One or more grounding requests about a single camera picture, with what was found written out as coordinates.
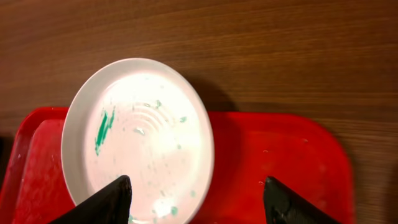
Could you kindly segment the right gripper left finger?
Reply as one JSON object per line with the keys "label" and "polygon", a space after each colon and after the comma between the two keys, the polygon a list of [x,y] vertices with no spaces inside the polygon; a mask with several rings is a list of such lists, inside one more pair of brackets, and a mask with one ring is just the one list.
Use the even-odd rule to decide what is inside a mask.
{"label": "right gripper left finger", "polygon": [[130,178],[127,175],[122,175],[50,223],[127,224],[130,216],[131,201],[132,187]]}

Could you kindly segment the white plate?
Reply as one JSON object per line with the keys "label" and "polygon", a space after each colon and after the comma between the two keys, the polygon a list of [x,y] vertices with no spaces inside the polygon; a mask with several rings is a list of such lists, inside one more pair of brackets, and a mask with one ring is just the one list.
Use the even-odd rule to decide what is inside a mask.
{"label": "white plate", "polygon": [[65,118],[61,152],[75,204],[130,178],[130,223],[192,221],[215,163],[198,93],[177,71],[147,58],[113,62],[83,84]]}

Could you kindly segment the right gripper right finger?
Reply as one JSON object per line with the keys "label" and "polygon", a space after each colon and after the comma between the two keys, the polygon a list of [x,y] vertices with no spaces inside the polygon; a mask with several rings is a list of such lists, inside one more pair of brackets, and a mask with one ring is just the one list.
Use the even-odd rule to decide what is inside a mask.
{"label": "right gripper right finger", "polygon": [[267,177],[262,197],[267,224],[339,224],[275,177]]}

